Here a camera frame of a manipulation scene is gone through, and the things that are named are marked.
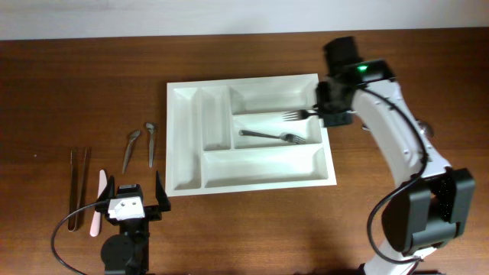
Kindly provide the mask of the steel kitchen tongs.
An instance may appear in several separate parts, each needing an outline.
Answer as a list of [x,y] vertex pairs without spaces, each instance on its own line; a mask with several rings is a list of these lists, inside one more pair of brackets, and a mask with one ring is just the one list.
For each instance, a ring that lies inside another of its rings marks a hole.
[[78,149],[74,147],[70,151],[70,200],[69,207],[70,213],[75,212],[80,208],[81,200],[83,198],[83,191],[85,188],[85,177],[87,171],[87,163],[89,158],[89,147],[83,148],[83,165],[81,183],[79,183],[79,171],[78,171]]

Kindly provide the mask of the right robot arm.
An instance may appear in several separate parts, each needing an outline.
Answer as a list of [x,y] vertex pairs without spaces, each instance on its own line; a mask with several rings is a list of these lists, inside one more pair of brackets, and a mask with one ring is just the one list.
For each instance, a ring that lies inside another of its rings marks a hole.
[[363,60],[353,37],[324,47],[329,70],[314,110],[326,128],[357,115],[373,136],[395,184],[371,210],[367,235],[374,257],[358,274],[413,274],[425,257],[465,232],[475,181],[455,170],[422,133],[384,60]]

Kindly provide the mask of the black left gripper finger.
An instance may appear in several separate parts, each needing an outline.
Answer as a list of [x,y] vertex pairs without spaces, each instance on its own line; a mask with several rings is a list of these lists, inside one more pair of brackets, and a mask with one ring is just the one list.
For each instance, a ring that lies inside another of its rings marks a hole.
[[160,173],[156,172],[156,184],[155,184],[155,196],[158,203],[158,208],[160,212],[169,212],[171,210],[171,203],[165,192],[162,184]]
[[115,197],[115,178],[110,176],[108,178],[107,184],[103,189],[101,195],[98,198],[98,201],[107,201],[113,199]]

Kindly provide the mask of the steel tablespoon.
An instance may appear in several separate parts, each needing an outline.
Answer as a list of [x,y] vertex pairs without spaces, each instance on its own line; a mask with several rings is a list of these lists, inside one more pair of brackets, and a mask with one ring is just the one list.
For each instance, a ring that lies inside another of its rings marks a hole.
[[424,135],[426,138],[434,137],[434,130],[429,123],[421,119],[417,119],[416,122],[419,126],[419,131],[422,135]]

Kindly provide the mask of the steel fork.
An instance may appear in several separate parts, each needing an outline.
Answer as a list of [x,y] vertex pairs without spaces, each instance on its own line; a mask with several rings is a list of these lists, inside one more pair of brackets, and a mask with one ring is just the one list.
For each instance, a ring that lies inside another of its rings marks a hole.
[[292,143],[292,144],[305,144],[306,140],[298,135],[295,134],[288,134],[288,133],[282,133],[279,135],[272,135],[272,134],[263,134],[255,131],[249,131],[249,130],[240,130],[238,132],[241,136],[251,136],[251,137],[257,137],[257,138],[270,138],[270,139],[277,139],[277,140],[282,140],[287,143]]
[[300,109],[283,113],[282,119],[283,121],[301,121],[311,116],[319,116],[319,113],[313,110]]

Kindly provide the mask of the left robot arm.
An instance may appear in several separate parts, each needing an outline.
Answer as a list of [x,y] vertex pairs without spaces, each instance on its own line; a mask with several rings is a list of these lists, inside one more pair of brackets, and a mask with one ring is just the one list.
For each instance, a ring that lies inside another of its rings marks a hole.
[[119,228],[101,249],[105,274],[139,275],[149,271],[149,223],[160,221],[171,203],[163,188],[160,174],[155,176],[156,205],[144,205],[142,188],[138,184],[115,187],[115,178],[97,199],[96,211],[107,222]]

